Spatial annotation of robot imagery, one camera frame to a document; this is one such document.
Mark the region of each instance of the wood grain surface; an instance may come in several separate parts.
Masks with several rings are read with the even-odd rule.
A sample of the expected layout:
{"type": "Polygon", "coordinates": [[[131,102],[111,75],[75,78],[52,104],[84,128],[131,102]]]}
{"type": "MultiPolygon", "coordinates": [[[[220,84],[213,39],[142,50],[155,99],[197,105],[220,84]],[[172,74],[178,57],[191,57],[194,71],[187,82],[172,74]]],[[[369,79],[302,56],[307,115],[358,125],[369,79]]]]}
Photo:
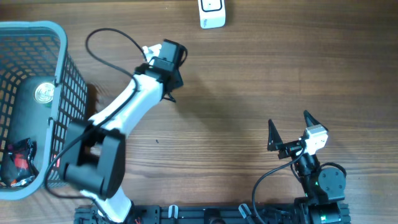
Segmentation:
{"type": "MultiPolygon", "coordinates": [[[[398,2],[228,0],[226,7],[226,26],[212,30],[200,28],[196,0],[6,5],[0,20],[59,23],[96,90],[97,110],[129,80],[85,52],[90,31],[112,27],[140,45],[167,38],[187,47],[177,104],[152,108],[127,140],[123,187],[135,204],[250,202],[255,181],[287,162],[266,150],[267,120],[292,141],[307,109],[330,130],[319,160],[347,169],[353,223],[397,223],[398,2]]],[[[120,35],[98,34],[90,46],[130,71],[141,63],[120,35]]],[[[259,186],[257,201],[302,195],[285,169],[259,186]]],[[[82,203],[39,190],[0,202],[0,222],[71,223],[82,203]]]]}
{"type": "MultiPolygon", "coordinates": [[[[140,2],[140,1],[159,1],[159,0],[1,0],[0,4],[140,2]]],[[[186,0],[162,0],[162,1],[186,1],[186,0]]]]}

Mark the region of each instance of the white box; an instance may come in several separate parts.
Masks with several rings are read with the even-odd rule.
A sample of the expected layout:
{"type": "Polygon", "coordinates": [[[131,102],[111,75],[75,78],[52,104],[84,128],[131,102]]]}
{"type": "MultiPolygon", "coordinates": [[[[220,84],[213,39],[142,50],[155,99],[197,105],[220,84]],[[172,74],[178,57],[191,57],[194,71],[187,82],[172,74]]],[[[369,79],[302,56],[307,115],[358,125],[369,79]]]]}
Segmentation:
{"type": "Polygon", "coordinates": [[[198,0],[200,26],[203,29],[217,28],[225,25],[224,0],[198,0]]]}

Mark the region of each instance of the wire mesh basket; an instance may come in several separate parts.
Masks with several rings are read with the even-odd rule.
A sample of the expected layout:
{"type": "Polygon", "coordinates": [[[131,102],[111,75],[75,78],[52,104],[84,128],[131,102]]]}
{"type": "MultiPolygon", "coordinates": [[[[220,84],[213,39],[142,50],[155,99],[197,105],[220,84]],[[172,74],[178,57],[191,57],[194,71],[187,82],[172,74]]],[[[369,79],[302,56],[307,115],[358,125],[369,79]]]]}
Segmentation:
{"type": "MultiPolygon", "coordinates": [[[[67,35],[56,23],[0,22],[0,166],[1,176],[12,161],[8,144],[31,138],[37,150],[39,171],[26,187],[0,186],[0,199],[18,200],[35,192],[44,180],[49,162],[62,150],[67,126],[85,118],[87,86],[67,52],[67,35]],[[51,102],[41,103],[35,91],[46,83],[53,87],[51,102]]],[[[63,185],[59,161],[49,186],[63,185]]]]}

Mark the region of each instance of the wire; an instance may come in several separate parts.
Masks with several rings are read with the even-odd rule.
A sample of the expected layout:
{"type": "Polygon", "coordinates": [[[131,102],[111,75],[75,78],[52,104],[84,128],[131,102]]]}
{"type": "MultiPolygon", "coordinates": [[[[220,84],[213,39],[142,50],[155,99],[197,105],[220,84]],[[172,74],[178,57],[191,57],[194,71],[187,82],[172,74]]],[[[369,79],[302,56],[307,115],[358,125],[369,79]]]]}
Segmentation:
{"type": "Polygon", "coordinates": [[[137,42],[136,42],[134,39],[132,39],[130,36],[128,36],[127,34],[121,32],[120,30],[112,29],[112,28],[101,28],[101,29],[96,29],[96,30],[94,30],[93,32],[91,32],[91,33],[87,36],[86,42],[85,42],[85,47],[86,47],[87,52],[88,52],[94,59],[96,59],[97,61],[99,61],[99,62],[101,62],[101,63],[103,63],[103,64],[105,64],[105,65],[107,65],[107,66],[109,66],[109,67],[111,67],[111,68],[114,68],[114,69],[116,69],[116,70],[118,70],[118,71],[120,71],[120,72],[126,74],[127,76],[131,77],[131,78],[134,80],[134,83],[136,84],[136,87],[135,87],[135,89],[133,90],[133,92],[131,93],[131,95],[129,96],[129,98],[128,98],[125,102],[123,102],[118,108],[116,108],[116,110],[114,110],[110,115],[108,115],[102,122],[100,122],[100,123],[97,124],[96,126],[93,126],[91,129],[87,130],[84,134],[82,134],[81,136],[79,136],[79,137],[77,137],[76,139],[74,139],[70,144],[66,145],[66,146],[63,148],[63,150],[52,160],[52,162],[51,162],[50,165],[47,167],[47,170],[45,171],[45,174],[44,174],[44,188],[46,189],[46,191],[47,191],[48,193],[52,194],[53,196],[55,196],[55,197],[57,197],[57,198],[65,198],[65,199],[90,199],[90,200],[92,200],[93,203],[96,204],[96,206],[98,207],[98,209],[100,210],[100,212],[105,216],[105,219],[107,219],[107,221],[110,222],[110,221],[109,221],[109,218],[108,218],[108,216],[107,216],[107,214],[105,214],[104,211],[102,210],[102,208],[101,208],[100,206],[97,205],[97,203],[95,202],[95,199],[93,199],[93,198],[91,198],[91,197],[86,197],[86,196],[59,195],[59,194],[55,193],[53,190],[51,190],[51,189],[49,188],[49,180],[48,180],[49,175],[50,175],[50,173],[51,173],[51,170],[52,170],[53,166],[55,165],[55,163],[56,163],[56,162],[57,162],[57,161],[58,161],[58,160],[59,160],[59,159],[72,147],[72,146],[74,146],[78,141],[81,141],[82,139],[87,138],[87,137],[88,137],[90,134],[92,134],[96,129],[100,128],[102,125],[104,125],[104,124],[107,123],[109,120],[111,120],[112,117],[115,116],[115,115],[116,115],[116,114],[117,114],[117,113],[118,113],[118,112],[119,112],[119,111],[120,111],[120,110],[121,110],[133,97],[134,97],[134,95],[137,93],[137,87],[139,86],[139,84],[138,84],[138,81],[136,80],[136,78],[134,77],[133,74],[129,73],[127,70],[125,70],[125,69],[123,69],[123,68],[121,68],[121,67],[118,67],[118,66],[116,66],[116,65],[113,65],[112,63],[109,63],[109,62],[107,62],[107,61],[105,61],[105,60],[103,60],[103,59],[97,57],[97,56],[90,50],[90,48],[88,47],[88,41],[89,41],[89,39],[91,38],[91,36],[92,36],[93,34],[97,33],[97,32],[105,31],[105,30],[117,32],[117,33],[122,34],[123,36],[127,37],[127,38],[128,38],[129,40],[131,40],[131,41],[134,43],[134,45],[141,51],[144,60],[145,60],[145,61],[147,60],[144,51],[143,51],[142,48],[137,44],[137,42]]]}
{"type": "Polygon", "coordinates": [[[169,100],[169,101],[171,101],[171,102],[173,102],[173,103],[176,103],[177,102],[177,100],[175,100],[175,98],[172,96],[172,94],[171,93],[168,93],[167,94],[169,97],[167,98],[167,97],[163,97],[163,100],[169,100]]]}
{"type": "Polygon", "coordinates": [[[341,165],[334,163],[334,162],[326,162],[324,164],[322,164],[320,167],[318,167],[318,172],[320,172],[322,170],[322,167],[325,166],[333,166],[336,167],[337,169],[339,169],[340,171],[342,171],[342,173],[344,174],[344,177],[347,176],[347,171],[346,169],[344,169],[344,167],[342,167],[341,165]]]}
{"type": "Polygon", "coordinates": [[[184,60],[181,61],[180,67],[181,67],[181,65],[185,62],[185,60],[186,60],[187,57],[188,57],[188,49],[187,49],[186,47],[184,47],[184,46],[182,46],[182,47],[183,47],[184,52],[185,52],[185,57],[184,57],[184,60]]]}
{"type": "Polygon", "coordinates": [[[116,70],[119,70],[119,71],[121,71],[121,72],[122,72],[122,70],[123,70],[123,73],[127,73],[127,74],[130,76],[130,73],[127,72],[125,69],[120,68],[120,67],[118,67],[118,66],[115,66],[115,65],[113,65],[112,63],[109,63],[109,62],[107,62],[107,61],[105,61],[105,60],[103,60],[103,59],[97,57],[97,56],[96,56],[95,54],[93,54],[92,51],[88,48],[88,40],[91,38],[91,36],[94,35],[94,34],[96,34],[96,33],[98,33],[98,32],[101,32],[101,31],[113,31],[113,32],[117,32],[117,33],[119,33],[119,34],[121,34],[121,35],[127,37],[127,38],[128,38],[128,39],[141,51],[142,57],[144,58],[145,62],[147,61],[147,57],[145,56],[144,50],[142,49],[142,47],[140,47],[140,45],[137,44],[137,42],[136,42],[133,38],[131,38],[131,37],[130,37],[129,35],[127,35],[126,33],[122,32],[122,31],[120,31],[120,30],[117,30],[117,29],[113,29],[113,28],[100,28],[100,29],[96,29],[96,30],[94,30],[93,32],[91,32],[90,34],[88,34],[88,36],[87,36],[87,38],[86,38],[86,50],[87,50],[87,52],[88,52],[93,58],[97,59],[97,61],[99,61],[99,62],[101,62],[101,63],[103,63],[103,64],[105,64],[105,65],[107,65],[107,66],[109,66],[109,67],[111,67],[111,68],[114,68],[114,69],[116,69],[116,70]]]}
{"type": "Polygon", "coordinates": [[[298,180],[298,182],[301,183],[300,178],[298,177],[296,171],[294,171],[294,169],[293,169],[293,164],[290,165],[290,169],[292,170],[292,173],[293,173],[294,177],[298,180]]]}
{"type": "Polygon", "coordinates": [[[273,169],[273,170],[267,172],[267,173],[264,174],[262,177],[260,177],[259,180],[257,180],[256,184],[254,184],[253,191],[252,191],[252,194],[251,194],[251,202],[252,202],[252,205],[253,205],[254,213],[256,214],[257,218],[260,220],[260,222],[261,222],[262,224],[266,224],[266,223],[265,223],[265,221],[260,217],[260,214],[259,214],[259,212],[257,211],[257,208],[256,208],[256,190],[257,190],[257,186],[260,184],[260,182],[261,182],[262,180],[264,180],[264,179],[265,179],[266,177],[268,177],[269,175],[271,175],[271,174],[273,174],[273,173],[275,173],[275,172],[277,172],[277,171],[279,171],[279,170],[281,170],[281,169],[284,169],[284,168],[286,168],[286,167],[292,165],[293,163],[297,162],[297,161],[304,155],[304,152],[305,152],[305,150],[302,149],[302,152],[298,155],[297,158],[295,158],[294,160],[292,160],[292,161],[286,163],[285,165],[282,165],[282,166],[280,166],[280,167],[278,167],[278,168],[275,168],[275,169],[273,169]]]}

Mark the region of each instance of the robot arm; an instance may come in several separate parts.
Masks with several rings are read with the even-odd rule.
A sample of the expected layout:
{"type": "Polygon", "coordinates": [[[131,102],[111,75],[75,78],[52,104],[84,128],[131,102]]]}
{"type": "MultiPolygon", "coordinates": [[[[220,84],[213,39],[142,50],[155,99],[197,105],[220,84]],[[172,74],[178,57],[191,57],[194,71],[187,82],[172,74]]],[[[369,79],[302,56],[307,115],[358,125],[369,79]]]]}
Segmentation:
{"type": "Polygon", "coordinates": [[[328,129],[308,111],[304,111],[304,119],[307,128],[303,136],[287,143],[282,142],[274,123],[269,120],[267,149],[278,151],[279,159],[298,159],[294,167],[306,196],[295,199],[295,212],[300,223],[346,223],[338,203],[345,199],[346,171],[332,162],[320,165],[316,152],[325,147],[328,129]]]}
{"type": "Polygon", "coordinates": [[[164,40],[162,45],[144,47],[149,61],[135,69],[135,80],[131,80],[103,111],[88,121],[77,120],[69,124],[65,144],[88,130],[91,130],[91,134],[63,155],[60,178],[81,190],[84,196],[93,198],[112,222],[124,222],[133,210],[132,202],[121,188],[126,161],[125,140],[148,110],[159,103],[164,95],[183,85],[178,68],[183,62],[184,52],[186,55],[184,46],[169,40],[164,40]],[[112,119],[93,131],[94,126],[104,121],[129,98],[112,119]],[[94,145],[101,146],[100,156],[86,151],[86,148],[94,145]]]}

